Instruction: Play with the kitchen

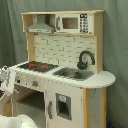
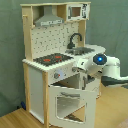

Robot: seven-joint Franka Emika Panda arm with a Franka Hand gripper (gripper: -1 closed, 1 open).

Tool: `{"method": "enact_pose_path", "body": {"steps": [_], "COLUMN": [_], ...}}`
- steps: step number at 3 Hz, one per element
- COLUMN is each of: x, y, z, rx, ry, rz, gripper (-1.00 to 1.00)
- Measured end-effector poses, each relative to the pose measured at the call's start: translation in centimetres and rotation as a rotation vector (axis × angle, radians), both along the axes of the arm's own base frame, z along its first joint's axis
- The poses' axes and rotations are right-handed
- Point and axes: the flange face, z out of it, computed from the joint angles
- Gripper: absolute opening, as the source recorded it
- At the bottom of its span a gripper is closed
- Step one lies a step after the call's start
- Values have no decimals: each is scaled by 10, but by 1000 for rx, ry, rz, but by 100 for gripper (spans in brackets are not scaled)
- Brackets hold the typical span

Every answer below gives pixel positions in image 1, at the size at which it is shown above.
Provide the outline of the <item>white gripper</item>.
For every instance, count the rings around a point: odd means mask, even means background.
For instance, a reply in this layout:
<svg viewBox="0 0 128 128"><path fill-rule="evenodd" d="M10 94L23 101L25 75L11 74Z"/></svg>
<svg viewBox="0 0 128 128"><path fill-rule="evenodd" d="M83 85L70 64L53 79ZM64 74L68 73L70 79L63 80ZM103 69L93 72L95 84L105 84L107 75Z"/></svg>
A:
<svg viewBox="0 0 128 128"><path fill-rule="evenodd" d="M0 89L6 93L12 93L14 90L16 72L4 66L0 69Z"/></svg>

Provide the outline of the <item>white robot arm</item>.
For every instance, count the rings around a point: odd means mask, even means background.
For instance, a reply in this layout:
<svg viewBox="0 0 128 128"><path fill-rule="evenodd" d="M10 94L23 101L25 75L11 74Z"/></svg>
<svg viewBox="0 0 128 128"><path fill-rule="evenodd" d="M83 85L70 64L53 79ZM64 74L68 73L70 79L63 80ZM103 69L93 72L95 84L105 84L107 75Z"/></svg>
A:
<svg viewBox="0 0 128 128"><path fill-rule="evenodd" d="M35 122L27 115L4 116L2 109L14 92L16 72L7 66L0 69L0 128L38 128Z"/></svg>

